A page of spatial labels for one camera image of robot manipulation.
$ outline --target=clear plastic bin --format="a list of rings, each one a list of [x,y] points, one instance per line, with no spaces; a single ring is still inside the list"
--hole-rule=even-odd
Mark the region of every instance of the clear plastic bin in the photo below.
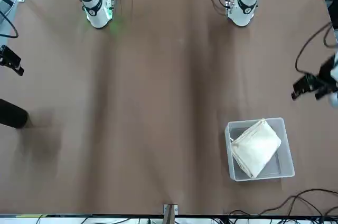
[[[231,140],[236,140],[246,129],[258,120],[229,122],[224,133],[226,135],[228,164],[230,177],[237,182],[260,179],[287,178],[295,175],[285,124],[282,118],[266,118],[266,122],[281,140],[280,147],[256,178],[250,178],[237,164],[232,156]]]

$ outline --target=folded cloth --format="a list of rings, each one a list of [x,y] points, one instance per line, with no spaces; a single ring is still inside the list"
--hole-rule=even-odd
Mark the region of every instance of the folded cloth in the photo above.
[[[231,143],[232,156],[250,178],[256,178],[280,143],[275,131],[262,119]]]

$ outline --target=brown table surface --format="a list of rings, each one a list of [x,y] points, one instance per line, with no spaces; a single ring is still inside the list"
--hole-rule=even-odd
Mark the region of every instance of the brown table surface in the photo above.
[[[338,111],[292,101],[295,58],[329,16],[324,0],[259,0],[239,28],[210,0],[117,0],[96,30],[78,0],[26,0],[9,46],[23,77],[1,68],[1,98],[33,126],[0,126],[1,213],[258,213],[310,188],[337,189]],[[299,66],[333,51],[316,38]],[[229,121],[285,120],[295,176],[230,179]],[[337,197],[309,193],[319,209]],[[286,214],[287,208],[274,212]],[[294,214],[312,214],[301,202]]]

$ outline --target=transparent plastic container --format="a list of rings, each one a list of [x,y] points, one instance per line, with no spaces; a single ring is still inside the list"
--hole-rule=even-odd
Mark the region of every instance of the transparent plastic container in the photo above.
[[[230,177],[237,182],[288,178],[295,175],[294,164],[291,157],[289,142],[286,135],[285,124],[282,118],[266,118],[266,122],[276,132],[281,140],[280,147],[266,164],[256,178],[250,178],[237,164],[232,156],[231,139],[236,140],[246,129],[254,125],[258,120],[229,122],[224,133],[226,135],[227,154]]]

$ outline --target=black cylinder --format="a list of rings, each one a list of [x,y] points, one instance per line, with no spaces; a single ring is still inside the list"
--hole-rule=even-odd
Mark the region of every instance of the black cylinder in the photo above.
[[[28,120],[26,110],[0,99],[0,124],[20,129]]]

